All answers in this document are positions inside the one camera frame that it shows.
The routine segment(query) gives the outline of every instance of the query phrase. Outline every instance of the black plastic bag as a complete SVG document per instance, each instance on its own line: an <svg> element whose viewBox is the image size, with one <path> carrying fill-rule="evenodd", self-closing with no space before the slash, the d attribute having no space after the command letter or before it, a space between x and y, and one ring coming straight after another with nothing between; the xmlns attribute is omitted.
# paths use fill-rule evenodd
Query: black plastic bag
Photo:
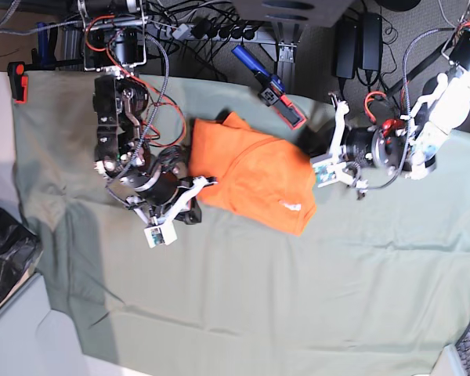
<svg viewBox="0 0 470 376"><path fill-rule="evenodd" d="M0 208L0 303L40 252L38 238Z"/></svg>

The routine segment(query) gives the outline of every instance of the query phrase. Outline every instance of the floor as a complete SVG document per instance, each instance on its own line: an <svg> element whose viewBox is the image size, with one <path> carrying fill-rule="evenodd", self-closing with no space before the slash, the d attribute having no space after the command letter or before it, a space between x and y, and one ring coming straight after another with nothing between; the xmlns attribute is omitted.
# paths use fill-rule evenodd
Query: floor
<svg viewBox="0 0 470 376"><path fill-rule="evenodd" d="M442 0L443 8L452 22L457 22L461 14L466 9L468 0ZM177 3L176 0L163 0L165 5ZM380 7L374 0L367 0L368 9L371 12L379 12ZM355 9L361 10L362 5L359 2L353 4ZM386 9L382 10L382 15L390 21L394 28L397 29L399 37L392 44L393 57L389 51L389 47L384 47L383 71L390 72L385 76L388 85L393 85L402 77L402 58L404 51L410 42L423 31L434 27L445 27L446 24L441 17L439 4L437 0L422 0L420 5L415 9L405 13L394 13ZM33 27L35 22L42 20L44 22L52 21L50 16L41 16L31 13L17 13L9 21L9 27L18 29L26 29ZM389 40L392 35L385 35L385 40ZM414 48L409 60L409 68L411 69L433 51L440 43L446 39L444 33L433 35L422 40ZM9 61L31 61L30 51L36 46L36 36L17 37L0 34L0 71L6 69ZM192 47L196 46L195 42L191 42ZM224 49L215 58L216 67L223 72L229 82L241 85L251 86L254 89L259 88L258 82L254 79L251 72L245 68L231 53L231 49L235 43L227 44ZM309 98L328 101L327 94L332 90L338 89L337 79L331 76L331 54L334 45L334 28L307 27L303 32L300 45L298 47L298 56L296 60L296 86L295 94L307 96ZM269 56L262 50L259 45L247 43L250 49L269 69L273 70L274 64ZM193 58L190 52L176 53L171 55L171 75L180 77L196 77L208 80L214 80L214 74L203 69L202 66ZM447 62L444 58L440 58L428 68L425 73L410 83L410 97L415 100L421 95L423 85L430 78L435 77L439 72L447 70ZM158 60L151 61L147 64L143 73L161 74L161 68ZM352 114L362 111L363 98L367 93L367 89L362 86L358 80L349 80L345 87L345 97L349 101ZM470 132L470 117L461 129Z"/></svg>

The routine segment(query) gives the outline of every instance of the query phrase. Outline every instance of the gray cable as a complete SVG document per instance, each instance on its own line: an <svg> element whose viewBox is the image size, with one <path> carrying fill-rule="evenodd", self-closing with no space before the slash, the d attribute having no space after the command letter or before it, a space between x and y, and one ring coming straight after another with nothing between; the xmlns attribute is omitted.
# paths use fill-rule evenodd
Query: gray cable
<svg viewBox="0 0 470 376"><path fill-rule="evenodd" d="M21 31L21 30L13 30L13 29L0 29L0 34L11 34L11 35L32 35L35 33L39 33L40 31L45 31L45 30L50 30L55 27L63 27L63 26L68 26L68 25L75 25L75 24L81 24L80 20L75 20L75 21L66 21L66 22L61 22L61 23L55 23L53 25L47 25L47 26L42 26L42 27L36 27L35 29L30 29L26 31Z"/></svg>
<svg viewBox="0 0 470 376"><path fill-rule="evenodd" d="M404 87L404 92L406 93L405 95L405 102L406 102L406 116L410 117L410 98L409 98L409 85L407 83L407 59L409 57L409 52L413 49L413 47L424 37L428 37L429 35L435 34L435 33L440 33L443 31L453 31L454 29L448 28L448 27L441 27L438 29L431 29L429 31L426 31L423 34L418 35L413 41L409 44L409 47L407 47L406 52L404 53L404 58L403 58L403 63L402 63L402 81L403 81L403 87ZM409 124L410 121L407 121L407 126L406 126L406 142L404 143L404 150L402 153L402 157L400 159L400 165L399 168L397 169L396 173L394 176L385 184L382 186L369 186L368 188L365 189L359 189L359 190L382 190L386 188L387 186L390 186L393 182L397 180L397 178L400 176L402 173L404 163L406 161L406 156L407 156L407 151L409 150L409 141L410 141L410 134L409 134Z"/></svg>
<svg viewBox="0 0 470 376"><path fill-rule="evenodd" d="M449 19L446 17L446 14L444 12L444 8L442 6L442 0L437 0L437 2L439 3L439 7L440 7L440 14L442 14L442 18L446 21L446 23L451 26L453 29L456 28L456 25L453 25L453 23L451 21L449 21Z"/></svg>
<svg viewBox="0 0 470 376"><path fill-rule="evenodd" d="M13 16L14 12L16 12L17 7L21 3L21 0L13 0L13 2L10 4L10 7L7 9L7 12L3 15L2 19L0 20L0 27L5 25L7 21L10 20L10 17Z"/></svg>
<svg viewBox="0 0 470 376"><path fill-rule="evenodd" d="M143 146L143 144L144 144L146 134L150 131L151 125L153 124L154 119L155 119L155 115L157 114L158 107L160 106L160 103L161 103L162 99L164 98L165 89L167 88L167 83L168 83L168 79L169 79L169 58L167 56L167 53L165 52L164 47L157 41L157 39L155 39L154 37L152 37L149 34L145 35L145 39L147 41L152 42L154 45L156 45L158 47L159 51L161 52L162 56L164 57L165 75L164 75L164 82L162 83L161 91L158 95L158 99L154 104L154 110L151 112L150 119L148 120L148 123L146 124L146 127L144 128L144 131L142 132L141 137L139 138L139 142L137 144L136 149L134 150L134 153L131 156L131 159L129 160L127 165L124 167L124 169L115 178L108 181L108 183L106 184L106 189L111 194L111 196L117 198L120 202L122 202L124 204L124 206L126 208L128 208L128 206L129 206L128 203L125 202L124 200L122 200L120 197L116 197L115 193L110 189L110 185L114 181L119 180L122 177L124 177L124 175L131 168L132 162L134 162L134 160L137 158L137 156L139 154L139 149L141 149L141 146Z"/></svg>

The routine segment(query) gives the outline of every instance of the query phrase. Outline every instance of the red clamp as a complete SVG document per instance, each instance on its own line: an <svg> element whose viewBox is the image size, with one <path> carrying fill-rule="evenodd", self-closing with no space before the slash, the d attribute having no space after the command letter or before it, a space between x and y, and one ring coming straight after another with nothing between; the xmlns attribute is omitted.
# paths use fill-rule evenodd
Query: red clamp
<svg viewBox="0 0 470 376"><path fill-rule="evenodd" d="M10 88L13 93L14 103L25 104L28 95L28 76L24 74L23 62L9 63L7 74L9 76Z"/></svg>

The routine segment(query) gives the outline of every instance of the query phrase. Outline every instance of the orange shirt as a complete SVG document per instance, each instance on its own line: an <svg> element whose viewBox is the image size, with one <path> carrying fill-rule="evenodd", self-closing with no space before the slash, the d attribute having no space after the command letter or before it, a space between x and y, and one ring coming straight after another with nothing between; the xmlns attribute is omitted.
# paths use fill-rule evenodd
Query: orange shirt
<svg viewBox="0 0 470 376"><path fill-rule="evenodd" d="M205 204L301 235L316 211L315 173L295 145L257 132L234 112L222 123L196 120L190 159L192 176L219 184L198 195Z"/></svg>

